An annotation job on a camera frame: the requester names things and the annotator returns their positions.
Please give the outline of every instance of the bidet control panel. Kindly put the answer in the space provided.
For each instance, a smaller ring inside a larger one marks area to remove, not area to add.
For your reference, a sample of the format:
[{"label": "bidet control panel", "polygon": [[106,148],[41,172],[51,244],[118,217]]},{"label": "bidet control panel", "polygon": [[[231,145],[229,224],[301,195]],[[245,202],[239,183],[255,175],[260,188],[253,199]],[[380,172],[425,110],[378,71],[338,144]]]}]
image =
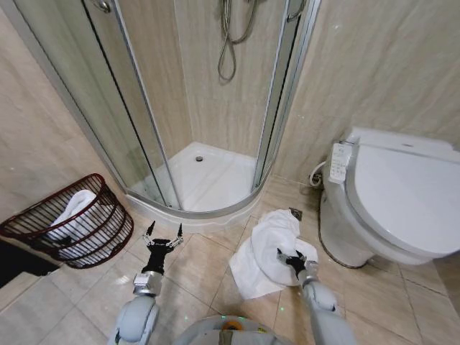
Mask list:
[{"label": "bidet control panel", "polygon": [[332,183],[343,183],[346,176],[346,166],[351,156],[351,145],[335,143],[332,147],[331,169],[328,180]]}]

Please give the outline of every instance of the white towel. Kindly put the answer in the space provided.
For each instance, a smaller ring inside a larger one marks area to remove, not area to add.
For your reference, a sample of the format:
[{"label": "white towel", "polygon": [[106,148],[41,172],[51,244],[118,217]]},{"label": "white towel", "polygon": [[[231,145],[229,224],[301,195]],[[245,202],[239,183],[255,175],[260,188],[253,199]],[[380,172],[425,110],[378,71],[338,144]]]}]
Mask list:
[{"label": "white towel", "polygon": [[[62,223],[66,219],[76,215],[88,206],[95,197],[96,194],[90,190],[78,191],[69,200],[64,212],[51,224],[51,226]],[[114,206],[102,206],[96,202],[77,219],[68,222],[65,226],[61,226],[48,232],[47,236],[53,241],[62,240],[69,236],[72,242],[76,242],[101,225],[102,221],[110,214],[112,207]],[[105,224],[107,229],[117,229],[119,227],[119,224],[114,224],[110,227],[112,222],[118,223],[118,220],[115,218],[110,219],[108,223]],[[98,232],[78,244],[61,249],[59,252],[63,257],[80,257],[92,252],[95,248],[103,246],[112,236],[113,234],[107,234],[104,236]],[[109,243],[106,246],[106,250],[102,252],[99,257],[108,257],[116,245],[117,243],[115,241]],[[93,263],[86,258],[83,258],[80,262],[87,264]]]},{"label": "white towel", "polygon": [[298,220],[289,210],[277,210],[263,216],[252,235],[230,259],[230,268],[244,299],[257,298],[298,285],[293,269],[277,259],[277,248],[287,255],[302,252],[309,260],[318,261],[311,244],[297,239]]},{"label": "white towel", "polygon": [[[77,193],[75,193],[72,198],[69,200],[69,203],[65,207],[64,212],[56,218],[55,221],[50,225],[54,226],[59,223],[62,223],[66,219],[69,219],[70,217],[76,215],[78,212],[83,210],[87,205],[90,204],[91,201],[94,200],[96,197],[96,194],[91,192],[90,190],[80,190]],[[70,221],[66,226],[61,226],[57,229],[51,230],[47,232],[47,236],[52,239],[53,241],[59,241],[63,240],[66,237],[70,236],[72,237],[73,235],[73,230],[77,226],[77,223],[75,220]]]}]

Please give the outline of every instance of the floor drain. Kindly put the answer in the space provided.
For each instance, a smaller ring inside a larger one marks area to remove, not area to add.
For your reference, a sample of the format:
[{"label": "floor drain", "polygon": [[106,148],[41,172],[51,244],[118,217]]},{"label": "floor drain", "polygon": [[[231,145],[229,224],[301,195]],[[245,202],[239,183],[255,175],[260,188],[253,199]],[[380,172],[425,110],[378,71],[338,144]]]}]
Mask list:
[{"label": "floor drain", "polygon": [[293,207],[289,207],[291,214],[297,218],[298,221],[302,221],[302,211]]}]

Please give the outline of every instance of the water supply hose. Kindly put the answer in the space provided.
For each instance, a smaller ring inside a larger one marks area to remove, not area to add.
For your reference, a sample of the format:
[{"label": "water supply hose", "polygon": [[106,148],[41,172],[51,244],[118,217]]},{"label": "water supply hose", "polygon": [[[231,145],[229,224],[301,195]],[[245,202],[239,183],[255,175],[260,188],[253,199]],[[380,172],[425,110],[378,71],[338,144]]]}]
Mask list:
[{"label": "water supply hose", "polygon": [[[252,25],[254,24],[254,18],[256,17],[258,0],[252,0],[251,8],[251,17],[249,18],[249,23],[247,24],[246,29],[244,30],[243,35],[236,40],[233,40],[230,35],[230,21],[231,21],[231,0],[221,0],[221,25],[222,32],[224,33],[224,44],[222,45],[221,54],[218,58],[217,72],[219,76],[226,82],[229,82],[235,76],[236,72],[236,55],[234,45],[238,45],[248,38],[251,34]],[[222,72],[222,65],[224,64],[224,55],[226,47],[229,47],[231,55],[231,72],[229,76],[225,76]]]},{"label": "water supply hose", "polygon": [[326,161],[316,165],[313,171],[311,172],[310,176],[308,176],[308,181],[310,182],[310,185],[312,187],[317,188],[323,183],[323,175],[318,171],[322,169],[322,167],[325,164],[326,164]]}]

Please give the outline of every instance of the toilet base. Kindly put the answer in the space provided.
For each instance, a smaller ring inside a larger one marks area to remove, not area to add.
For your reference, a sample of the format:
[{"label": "toilet base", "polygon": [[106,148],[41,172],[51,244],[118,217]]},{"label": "toilet base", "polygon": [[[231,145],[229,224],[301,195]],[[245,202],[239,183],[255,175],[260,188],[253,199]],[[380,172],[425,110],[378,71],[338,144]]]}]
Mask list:
[{"label": "toilet base", "polygon": [[375,255],[354,234],[350,225],[335,215],[324,192],[321,196],[319,239],[331,259],[347,268],[363,267]]}]

